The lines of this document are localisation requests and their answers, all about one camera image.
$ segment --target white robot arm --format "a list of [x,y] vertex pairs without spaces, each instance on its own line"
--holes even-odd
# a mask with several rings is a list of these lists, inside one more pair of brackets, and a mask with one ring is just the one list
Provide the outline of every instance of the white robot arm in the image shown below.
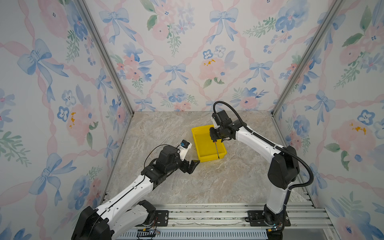
[[156,208],[152,204],[143,200],[132,206],[177,169],[189,174],[195,170],[200,161],[189,163],[185,160],[191,146],[186,140],[177,147],[165,146],[159,157],[152,160],[141,175],[118,195],[96,209],[85,208],[79,216],[72,240],[115,240],[134,226],[154,223]]

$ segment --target marble surface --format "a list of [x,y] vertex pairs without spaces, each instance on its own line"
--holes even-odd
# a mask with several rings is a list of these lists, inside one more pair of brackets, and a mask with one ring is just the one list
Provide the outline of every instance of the marble surface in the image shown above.
[[[227,111],[234,121],[236,116]],[[281,144],[269,112],[239,112],[259,134]],[[160,144],[177,146],[183,139],[193,143],[186,160],[197,158],[193,127],[210,125],[212,112],[135,112],[124,139],[109,186],[113,197],[126,188],[142,171],[144,160]],[[271,183],[269,164],[253,149],[237,140],[225,141],[223,159],[200,163],[190,175],[174,172],[144,197],[152,204],[265,203]],[[157,148],[147,163],[157,158]],[[306,201],[301,188],[293,189],[290,201]]]

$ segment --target blue flower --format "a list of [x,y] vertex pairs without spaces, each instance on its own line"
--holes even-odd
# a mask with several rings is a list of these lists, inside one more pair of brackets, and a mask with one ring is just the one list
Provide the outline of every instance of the blue flower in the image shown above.
[[16,103],[12,102],[12,100],[14,99],[15,99],[14,94],[5,96],[4,90],[0,88],[0,109],[2,109],[6,104],[9,106],[15,106]]
[[174,103],[174,102],[182,102],[184,100],[187,99],[187,94],[185,93],[185,91],[181,88],[176,88],[176,89],[171,89],[168,93],[168,99],[170,102]]
[[184,7],[177,8],[177,12],[179,13],[177,16],[184,19],[183,14],[185,14]]
[[188,8],[186,9],[187,11],[187,14],[189,15],[193,15],[193,11],[195,10],[195,8],[191,8],[191,4],[188,3]]
[[76,98],[72,96],[71,90],[68,90],[68,91],[64,90],[63,95],[61,96],[61,99],[65,101],[65,105],[67,107],[76,104]]
[[123,50],[123,52],[130,58],[131,55],[133,54],[133,56],[135,57],[135,61],[136,62],[140,62],[140,57],[139,57],[139,54],[143,53],[143,50],[141,48],[138,48],[136,49],[135,45],[133,45],[133,43],[128,43],[128,45],[126,44],[123,44],[122,45],[125,50]]
[[375,122],[373,127],[376,129],[376,137],[378,139],[384,139],[384,118],[381,120],[381,122]]
[[300,27],[308,19],[308,9],[307,0],[288,1],[279,11],[276,30],[290,31],[294,27]]
[[181,22],[181,20],[179,20],[179,24],[177,25],[177,27],[179,28],[177,30],[177,32],[180,34],[180,33],[183,33],[185,34],[185,31],[188,30],[187,28],[187,24],[185,23],[185,21],[183,20],[183,22]]
[[113,138],[112,138],[112,136],[109,136],[109,138],[108,138],[108,144],[107,144],[107,147],[105,148],[105,151],[104,151],[104,157],[105,158],[108,158],[108,155],[111,155],[111,165],[113,165],[113,162],[114,162],[114,160],[113,160],[113,151],[112,151],[112,149],[116,149],[116,148],[118,148],[119,146],[118,146],[118,143],[117,143],[117,141],[115,142],[115,143],[113,143]]
[[88,176],[80,176],[72,186],[72,190],[69,193],[68,208],[79,210],[85,202],[85,197],[89,194],[89,186],[91,181]]
[[293,122],[293,128],[296,130],[298,136],[305,138],[310,132],[310,122],[304,115],[298,115]]
[[369,126],[373,124],[374,117],[375,117],[374,112],[368,112],[367,110],[363,110],[361,114],[358,116],[358,121]]
[[0,113],[0,129],[3,128],[4,122],[12,122],[13,121],[9,117],[6,117],[7,115],[9,115],[10,111],[11,111],[10,109],[7,109],[7,110],[4,110]]
[[185,17],[185,20],[187,21],[187,25],[189,26],[190,29],[192,29],[193,26],[195,26],[195,23],[193,23],[193,17],[187,15]]
[[352,210],[350,216],[366,239],[373,240],[372,236],[384,239],[383,233],[377,227],[371,225],[371,215],[358,209]]
[[383,56],[379,57],[379,55],[380,55],[380,53],[376,54],[373,58],[372,57],[368,57],[368,64],[365,63],[365,64],[362,65],[363,68],[367,69],[367,73],[369,73],[369,71],[371,69],[377,70],[376,64],[380,64],[381,60],[383,59]]
[[204,56],[204,59],[208,59],[208,58],[213,57],[214,55],[211,52],[211,49],[208,49],[207,51],[203,51],[203,56]]
[[66,122],[68,120],[69,114],[70,114],[70,110],[68,108],[64,108],[60,106],[59,112],[57,113],[57,117],[61,119],[63,122]]
[[70,1],[70,3],[65,6],[65,9],[69,24],[73,27],[77,37],[83,40],[85,36],[88,36],[88,30],[85,27],[83,19],[77,11],[75,4]]
[[223,45],[219,45],[215,47],[214,55],[217,55],[219,58],[224,57],[225,47]]
[[255,97],[256,94],[254,91],[256,91],[257,88],[251,88],[248,90],[248,88],[244,88],[243,91],[241,92],[242,97]]

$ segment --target black mounting plate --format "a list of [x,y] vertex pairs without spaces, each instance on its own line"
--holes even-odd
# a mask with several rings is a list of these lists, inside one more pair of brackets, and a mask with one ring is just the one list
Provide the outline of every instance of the black mounting plate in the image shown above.
[[153,228],[168,226],[168,215],[169,215],[169,211],[167,210],[156,210],[155,219],[157,218],[157,221],[153,226]]
[[[247,211],[248,219],[251,227],[269,227],[268,224],[264,222],[264,216],[263,216],[263,210],[250,210]],[[291,222],[288,220],[285,220],[285,226],[289,227],[291,226]]]

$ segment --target pink flower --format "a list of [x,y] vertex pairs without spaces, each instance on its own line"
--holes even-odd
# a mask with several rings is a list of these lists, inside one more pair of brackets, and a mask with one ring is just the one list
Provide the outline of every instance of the pink flower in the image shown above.
[[168,36],[168,27],[165,25],[163,22],[159,22],[158,24],[153,26],[153,37],[157,40],[163,41],[167,38]]
[[181,103],[176,103],[173,105],[175,107],[175,110],[180,110],[181,112],[191,109],[191,104],[187,101],[183,101]]
[[125,68],[124,68],[124,64],[122,64],[122,63],[118,63],[117,65],[118,65],[118,66],[116,67],[116,70],[118,70],[118,71],[120,71],[120,70],[125,70]]
[[157,20],[159,22],[174,23],[176,10],[174,9],[174,6],[172,6],[172,1],[168,0],[167,3],[159,1],[159,5],[160,6],[155,7],[155,11],[158,14]]
[[290,145],[299,150],[301,148],[301,137],[297,136],[296,131],[291,131],[289,136],[291,137]]
[[134,81],[138,81],[140,79],[141,75],[142,75],[141,71],[137,69],[136,65],[133,65],[127,69],[126,78],[132,79]]
[[89,133],[89,125],[96,122],[94,109],[84,108],[81,104],[76,104],[68,118],[67,129],[69,135],[76,139],[79,146],[83,145],[85,136]]
[[125,109],[123,107],[118,107],[118,110],[116,111],[116,119],[118,123],[122,124],[124,122],[125,115]]
[[281,8],[284,0],[272,0],[272,1],[252,1],[251,12],[260,21],[275,15],[275,13]]
[[139,65],[139,62],[135,61],[135,56],[133,56],[133,54],[131,55],[131,57],[128,57],[128,56],[124,56],[124,64],[126,66],[138,66]]
[[246,97],[240,102],[240,106],[245,109],[252,109],[257,107],[257,99],[254,97]]
[[38,0],[40,17],[53,35],[67,38],[68,20],[63,6],[57,0]]
[[293,72],[296,69],[296,67],[297,67],[297,64],[292,63],[291,66],[287,68],[287,70],[291,70]]
[[365,31],[365,37],[361,40],[361,46],[365,51],[371,53],[377,45],[384,43],[384,27],[383,23],[377,26],[370,26]]
[[375,148],[376,139],[364,124],[353,119],[345,121],[339,129],[332,130],[331,136],[348,153],[344,161],[349,161],[349,168],[366,171],[367,165],[375,163],[368,153]]
[[95,178],[90,186],[89,193],[91,195],[96,195],[97,191],[99,190],[100,184],[101,180],[98,177]]
[[351,63],[360,56],[361,47],[360,45],[352,44],[344,48],[340,53],[340,63],[345,65]]
[[341,236],[341,239],[362,240],[365,239],[359,228],[345,217],[338,217],[336,228]]
[[199,78],[202,80],[214,79],[215,77],[222,78],[225,74],[224,62],[219,58],[211,58],[205,60],[200,65],[200,75]]

